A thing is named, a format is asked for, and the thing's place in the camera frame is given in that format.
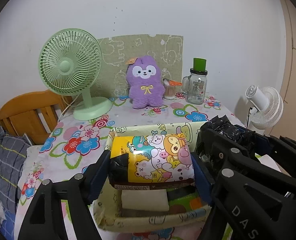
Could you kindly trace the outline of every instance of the green lid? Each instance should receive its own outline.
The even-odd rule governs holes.
[[[203,58],[193,58],[193,70],[205,71],[206,70],[206,60]]]

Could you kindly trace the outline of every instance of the glass jar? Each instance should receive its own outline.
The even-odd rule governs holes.
[[[190,76],[184,77],[182,91],[187,94],[187,102],[201,105],[204,102],[207,85],[207,70],[197,71],[190,69]]]

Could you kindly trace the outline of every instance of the jar label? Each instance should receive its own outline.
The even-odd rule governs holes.
[[[201,80],[197,80],[192,83],[192,97],[194,97],[195,100],[202,100],[204,93],[204,84],[205,82]]]

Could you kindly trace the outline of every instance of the fan base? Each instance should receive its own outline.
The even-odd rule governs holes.
[[[74,119],[87,121],[98,118],[107,113],[112,108],[112,102],[108,98],[92,98],[92,106],[85,107],[84,102],[80,102],[73,111]]]

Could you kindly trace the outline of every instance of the green desk fan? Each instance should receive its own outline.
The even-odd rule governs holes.
[[[62,96],[82,93],[83,101],[74,109],[77,120],[92,120],[105,113],[112,102],[90,95],[101,68],[102,54],[97,40],[88,32],[65,29],[54,34],[43,46],[39,73],[43,83]]]

